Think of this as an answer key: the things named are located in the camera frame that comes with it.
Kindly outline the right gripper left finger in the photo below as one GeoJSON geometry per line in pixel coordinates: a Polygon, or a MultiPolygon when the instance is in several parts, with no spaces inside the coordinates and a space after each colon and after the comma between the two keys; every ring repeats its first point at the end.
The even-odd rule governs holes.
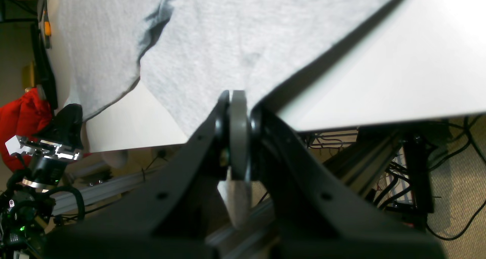
{"type": "Polygon", "coordinates": [[[208,200],[226,178],[248,185],[245,92],[224,91],[180,152],[151,179],[80,224],[47,237],[47,259],[216,259],[208,200]]]}

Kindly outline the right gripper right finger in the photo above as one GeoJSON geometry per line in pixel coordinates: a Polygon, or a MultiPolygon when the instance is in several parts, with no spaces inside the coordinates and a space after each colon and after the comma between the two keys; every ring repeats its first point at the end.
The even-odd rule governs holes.
{"type": "Polygon", "coordinates": [[[396,126],[366,127],[326,167],[275,114],[257,108],[253,159],[278,229],[271,259],[444,259],[440,243],[365,200],[401,147],[396,126]]]}

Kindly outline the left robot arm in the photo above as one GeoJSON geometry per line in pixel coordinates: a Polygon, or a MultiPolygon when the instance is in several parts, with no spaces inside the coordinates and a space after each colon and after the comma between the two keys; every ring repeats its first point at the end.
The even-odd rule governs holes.
{"type": "Polygon", "coordinates": [[[83,108],[66,105],[30,140],[13,136],[5,145],[10,155],[31,160],[16,171],[1,194],[1,258],[41,259],[45,229],[53,215],[53,195],[73,195],[78,210],[77,221],[85,218],[83,195],[72,186],[60,186],[68,164],[80,159],[83,144],[80,132],[83,108]]]}

